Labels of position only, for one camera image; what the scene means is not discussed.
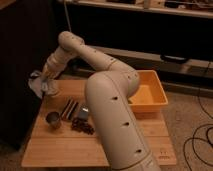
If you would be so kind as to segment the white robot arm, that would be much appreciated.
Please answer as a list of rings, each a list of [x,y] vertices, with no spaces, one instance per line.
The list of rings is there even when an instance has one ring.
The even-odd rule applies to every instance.
[[[161,171],[128,104],[140,85],[134,68],[63,31],[58,36],[58,47],[43,67],[43,91],[56,91],[52,80],[77,56],[96,70],[86,81],[84,96],[111,170]]]

